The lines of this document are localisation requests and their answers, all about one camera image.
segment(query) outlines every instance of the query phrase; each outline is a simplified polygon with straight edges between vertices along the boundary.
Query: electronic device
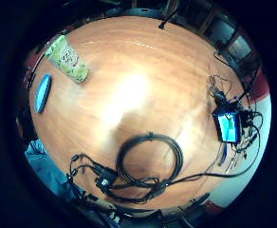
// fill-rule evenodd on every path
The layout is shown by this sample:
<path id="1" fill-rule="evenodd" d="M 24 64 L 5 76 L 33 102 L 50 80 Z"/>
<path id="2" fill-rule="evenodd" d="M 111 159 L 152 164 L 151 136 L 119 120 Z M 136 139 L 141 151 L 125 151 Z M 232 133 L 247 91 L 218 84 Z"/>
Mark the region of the electronic device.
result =
<path id="1" fill-rule="evenodd" d="M 241 122 L 236 103 L 222 104 L 212 113 L 217 134 L 224 143 L 241 141 Z"/>
<path id="2" fill-rule="evenodd" d="M 35 96 L 35 112 L 41 113 L 46 105 L 46 99 L 51 86 L 51 75 L 49 73 L 45 74 L 42 82 L 37 88 Z"/>

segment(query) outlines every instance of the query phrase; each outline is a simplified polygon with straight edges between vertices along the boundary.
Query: cable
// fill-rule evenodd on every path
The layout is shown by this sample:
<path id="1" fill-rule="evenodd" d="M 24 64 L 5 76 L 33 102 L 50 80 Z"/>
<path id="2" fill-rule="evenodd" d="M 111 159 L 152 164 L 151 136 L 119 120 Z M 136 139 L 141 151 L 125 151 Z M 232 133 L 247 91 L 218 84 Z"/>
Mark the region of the cable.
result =
<path id="1" fill-rule="evenodd" d="M 167 23 L 167 22 L 169 21 L 169 19 L 172 18 L 177 12 L 178 12 L 178 9 L 176 9 L 175 11 L 173 11 L 164 21 L 162 21 L 162 22 L 158 25 L 158 28 L 159 28 L 159 29 L 165 29 L 166 23 Z"/>
<path id="2" fill-rule="evenodd" d="M 175 153 L 175 168 L 173 170 L 172 175 L 165 180 L 159 181 L 157 177 L 146 177 L 140 180 L 135 179 L 132 177 L 124 168 L 123 161 L 126 154 L 136 145 L 140 143 L 144 143 L 146 141 L 153 141 L 158 140 L 164 143 L 169 144 L 171 149 Z M 147 200 L 150 200 L 159 194 L 161 194 L 166 186 L 176 178 L 178 173 L 180 172 L 183 165 L 183 154 L 181 148 L 177 144 L 177 142 L 165 135 L 153 134 L 152 132 L 149 135 L 145 136 L 138 136 L 126 141 L 120 148 L 120 153 L 117 157 L 116 169 L 119 174 L 119 177 L 124 180 L 125 184 L 113 185 L 111 189 L 121 189 L 129 186 L 136 186 L 140 188 L 150 188 L 151 190 L 142 198 L 132 199 L 132 198 L 124 198 L 121 196 L 117 196 L 113 192 L 109 191 L 108 194 L 115 200 L 119 200 L 122 202 L 133 202 L 133 203 L 145 203 Z"/>
<path id="3" fill-rule="evenodd" d="M 221 77 L 221 76 L 218 75 L 218 74 L 213 74 L 213 75 L 209 76 L 209 81 L 210 81 L 210 83 L 212 84 L 211 89 L 210 89 L 211 96 L 214 97 L 215 92 L 218 92 L 218 91 L 219 91 L 218 88 L 215 86 L 215 85 L 216 85 L 215 77 L 217 77 L 217 78 L 220 79 L 223 92 L 224 92 L 224 87 L 223 87 L 223 82 L 222 82 L 222 81 L 226 81 L 226 82 L 229 82 L 229 83 L 230 83 L 230 87 L 229 87 L 228 91 L 227 91 L 226 93 L 224 92 L 225 96 L 227 96 L 227 95 L 230 93 L 230 91 L 231 91 L 231 88 L 232 88 L 232 81 L 231 81 L 231 80 L 228 80 L 228 79 L 225 79 L 225 78 Z"/>
<path id="4" fill-rule="evenodd" d="M 232 66 L 230 66 L 228 63 L 225 63 L 223 60 L 221 60 L 220 58 L 218 58 L 215 54 L 218 54 L 216 51 L 213 53 L 213 56 L 215 59 L 217 59 L 218 61 L 220 61 L 221 63 L 225 64 L 227 67 L 230 67 L 231 69 L 233 69 Z"/>
<path id="5" fill-rule="evenodd" d="M 258 150 L 257 150 L 257 153 L 256 153 L 255 158 L 253 159 L 252 163 L 245 170 L 243 170 L 242 172 L 236 173 L 236 174 L 231 174 L 231 175 L 219 174 L 219 173 L 199 173 L 199 174 L 193 174 L 191 176 L 182 178 L 180 180 L 173 181 L 173 182 L 171 182 L 169 184 L 169 186 L 173 185 L 173 184 L 176 184 L 176 183 L 179 183 L 179 182 L 183 182 L 183 181 L 192 181 L 192 178 L 199 177 L 199 176 L 211 176 L 211 177 L 218 177 L 218 178 L 236 178 L 236 177 L 241 176 L 244 173 L 246 173 L 249 169 L 251 169 L 251 167 L 253 166 L 254 162 L 256 161 L 256 159 L 257 159 L 257 157 L 259 155 L 259 152 L 260 152 L 260 147 L 261 147 L 261 138 L 260 138 L 259 129 L 255 125 L 252 125 L 252 127 L 254 127 L 254 129 L 257 131 L 257 137 L 259 139 Z"/>

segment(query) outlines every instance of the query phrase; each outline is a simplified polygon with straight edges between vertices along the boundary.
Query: blue jeans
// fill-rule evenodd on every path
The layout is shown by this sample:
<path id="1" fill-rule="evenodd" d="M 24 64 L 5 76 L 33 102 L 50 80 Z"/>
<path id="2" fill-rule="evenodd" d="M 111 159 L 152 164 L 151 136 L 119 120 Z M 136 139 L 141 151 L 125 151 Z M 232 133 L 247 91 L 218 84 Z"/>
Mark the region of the blue jeans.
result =
<path id="1" fill-rule="evenodd" d="M 67 201 L 76 198 L 72 191 L 72 186 L 67 181 L 66 175 L 49 157 L 40 139 L 29 143 L 25 156 L 36 175 L 56 196 Z M 83 193 L 83 189 L 76 185 L 75 187 L 78 188 L 81 194 Z M 104 214 L 98 213 L 97 215 L 92 209 L 87 213 L 90 213 L 94 218 L 101 216 L 102 221 L 99 221 L 99 224 L 102 224 L 103 221 L 106 220 L 106 227 L 119 228 L 119 225 L 114 220 Z"/>

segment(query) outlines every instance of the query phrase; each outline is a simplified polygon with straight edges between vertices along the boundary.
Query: round table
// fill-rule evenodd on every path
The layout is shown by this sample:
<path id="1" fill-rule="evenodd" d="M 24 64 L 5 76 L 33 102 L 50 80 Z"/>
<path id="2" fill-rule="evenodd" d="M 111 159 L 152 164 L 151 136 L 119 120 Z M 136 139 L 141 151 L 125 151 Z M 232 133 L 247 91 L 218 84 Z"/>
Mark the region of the round table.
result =
<path id="1" fill-rule="evenodd" d="M 209 75 L 232 81 L 228 98 L 243 92 L 234 72 L 215 60 L 214 48 L 194 33 L 173 24 L 143 17 L 102 19 L 67 34 L 67 40 L 90 69 L 88 78 L 73 83 L 48 59 L 42 59 L 29 92 L 32 119 L 50 157 L 68 172 L 70 158 L 85 153 L 115 169 L 120 146 L 127 139 L 147 134 L 167 135 L 183 151 L 184 164 L 176 179 L 204 171 L 216 158 L 218 140 L 209 95 Z M 35 94 L 46 73 L 52 85 L 45 110 L 34 112 Z M 224 82 L 222 89 L 228 89 Z M 225 173 L 233 153 L 213 172 Z M 145 142 L 125 158 L 125 167 L 136 178 L 168 178 L 174 153 L 163 142 Z M 88 193 L 114 202 L 96 187 L 96 175 L 85 170 L 75 182 Z M 172 185 L 145 204 L 117 203 L 131 208 L 159 209 L 185 204 L 222 181 L 200 180 Z M 138 197 L 146 189 L 117 190 L 124 197 Z"/>

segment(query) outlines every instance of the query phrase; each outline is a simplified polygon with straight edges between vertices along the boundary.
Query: green can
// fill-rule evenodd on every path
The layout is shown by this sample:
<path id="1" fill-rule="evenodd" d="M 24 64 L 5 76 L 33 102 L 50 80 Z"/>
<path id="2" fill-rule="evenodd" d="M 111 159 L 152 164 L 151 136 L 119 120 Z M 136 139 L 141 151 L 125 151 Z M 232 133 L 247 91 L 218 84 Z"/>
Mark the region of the green can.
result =
<path id="1" fill-rule="evenodd" d="M 82 82 L 88 76 L 88 67 L 64 35 L 59 36 L 53 42 L 46 50 L 45 56 L 75 83 Z"/>

